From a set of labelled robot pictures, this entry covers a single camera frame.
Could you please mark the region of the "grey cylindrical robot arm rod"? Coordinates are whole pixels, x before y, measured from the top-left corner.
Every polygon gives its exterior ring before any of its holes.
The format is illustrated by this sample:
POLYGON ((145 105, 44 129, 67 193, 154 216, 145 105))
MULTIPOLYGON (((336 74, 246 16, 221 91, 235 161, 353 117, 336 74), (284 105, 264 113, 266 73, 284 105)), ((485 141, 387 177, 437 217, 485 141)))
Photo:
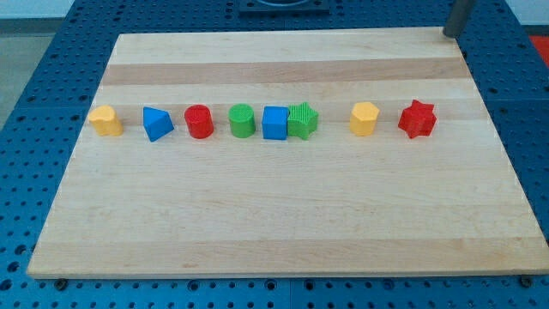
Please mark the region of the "grey cylindrical robot arm rod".
POLYGON ((476 3, 476 0, 455 0, 453 2, 443 27, 445 37, 456 39, 462 34, 476 3))

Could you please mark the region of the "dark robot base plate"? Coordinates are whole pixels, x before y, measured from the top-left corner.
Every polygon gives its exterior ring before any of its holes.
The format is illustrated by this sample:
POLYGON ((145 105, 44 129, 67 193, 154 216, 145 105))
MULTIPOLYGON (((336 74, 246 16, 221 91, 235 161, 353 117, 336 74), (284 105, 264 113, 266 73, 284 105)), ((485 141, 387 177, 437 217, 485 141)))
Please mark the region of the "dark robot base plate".
POLYGON ((274 13, 328 13, 329 0, 237 0, 241 15, 274 13))

